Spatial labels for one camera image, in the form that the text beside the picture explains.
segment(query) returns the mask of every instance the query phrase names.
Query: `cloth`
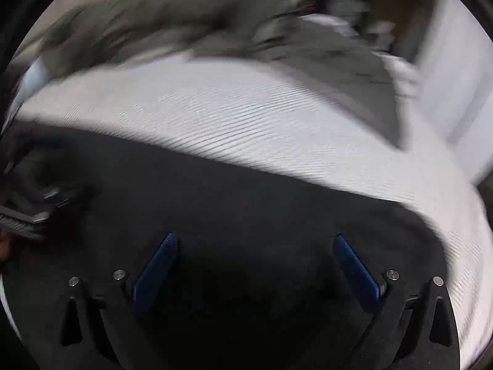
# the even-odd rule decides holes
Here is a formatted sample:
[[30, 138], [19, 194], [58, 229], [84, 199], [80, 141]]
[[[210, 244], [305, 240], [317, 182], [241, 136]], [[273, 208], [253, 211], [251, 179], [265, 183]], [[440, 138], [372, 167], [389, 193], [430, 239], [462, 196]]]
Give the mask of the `cloth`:
[[289, 12], [289, 0], [105, 0], [64, 15], [44, 36], [40, 54], [53, 78], [163, 45], [267, 61], [399, 146], [397, 102], [381, 60]]
[[19, 112], [22, 121], [110, 134], [403, 203], [445, 246], [465, 369], [493, 330], [491, 229], [477, 191], [412, 100], [402, 101], [401, 117], [405, 149], [396, 151], [336, 103], [268, 65], [187, 54], [74, 75], [48, 85]]
[[332, 15], [324, 14], [309, 14], [303, 17], [305, 21], [312, 21], [324, 25], [326, 27], [332, 27], [336, 32], [341, 33], [348, 38], [359, 38], [359, 33], [354, 30], [348, 21], [342, 18], [334, 17]]

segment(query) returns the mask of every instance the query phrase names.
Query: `metal screw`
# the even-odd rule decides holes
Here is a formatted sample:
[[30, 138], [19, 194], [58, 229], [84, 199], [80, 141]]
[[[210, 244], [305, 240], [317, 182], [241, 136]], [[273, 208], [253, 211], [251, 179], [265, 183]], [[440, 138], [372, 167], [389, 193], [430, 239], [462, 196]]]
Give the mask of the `metal screw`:
[[48, 212], [39, 212], [38, 214], [33, 215], [33, 222], [45, 221], [50, 218], [50, 213]]
[[56, 196], [60, 193], [60, 188], [57, 188], [56, 186], [50, 190], [48, 190], [45, 194], [44, 194], [44, 198], [45, 199], [49, 199], [50, 197], [53, 197], [53, 196]]
[[438, 285], [438, 286], [442, 286], [443, 285], [443, 280], [436, 276], [436, 277], [433, 277], [433, 282], [435, 283], [435, 285]]
[[389, 280], [392, 280], [392, 281], [397, 281], [399, 279], [399, 273], [395, 270], [387, 271], [386, 276]]
[[125, 273], [125, 270], [116, 270], [114, 273], [113, 273], [113, 278], [115, 280], [121, 280], [122, 278], [124, 278], [126, 275]]
[[72, 277], [68, 280], [70, 286], [76, 286], [79, 283], [79, 277]]

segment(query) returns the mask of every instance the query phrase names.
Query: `mattress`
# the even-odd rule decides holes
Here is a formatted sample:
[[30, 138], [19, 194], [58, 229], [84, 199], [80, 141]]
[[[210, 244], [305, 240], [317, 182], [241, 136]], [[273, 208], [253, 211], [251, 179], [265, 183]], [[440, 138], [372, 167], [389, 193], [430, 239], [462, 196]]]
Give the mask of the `mattress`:
[[402, 150], [268, 65], [188, 53], [53, 81], [17, 119], [135, 139], [403, 203], [444, 244], [461, 368], [467, 368], [493, 327], [491, 229], [476, 189], [413, 105], [412, 82], [402, 75], [409, 68], [392, 58], [385, 62], [404, 90]]

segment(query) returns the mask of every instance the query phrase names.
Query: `blue finger pad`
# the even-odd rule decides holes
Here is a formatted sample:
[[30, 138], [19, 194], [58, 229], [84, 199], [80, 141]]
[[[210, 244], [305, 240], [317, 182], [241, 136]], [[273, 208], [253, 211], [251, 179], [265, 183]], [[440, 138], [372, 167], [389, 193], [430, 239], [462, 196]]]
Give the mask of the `blue finger pad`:
[[134, 310], [137, 313], [145, 313], [151, 308], [177, 255], [178, 238], [169, 233], [134, 284]]
[[335, 238], [333, 251], [339, 268], [363, 310], [367, 313], [378, 313], [380, 288], [342, 235]]

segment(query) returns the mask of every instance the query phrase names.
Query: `white wall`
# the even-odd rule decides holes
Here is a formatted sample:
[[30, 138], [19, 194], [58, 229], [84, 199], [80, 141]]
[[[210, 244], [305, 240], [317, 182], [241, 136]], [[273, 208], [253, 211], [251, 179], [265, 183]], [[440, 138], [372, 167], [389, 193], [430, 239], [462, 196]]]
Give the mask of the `white wall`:
[[493, 165], [493, 43], [460, 0], [437, 0], [418, 105], [473, 183]]

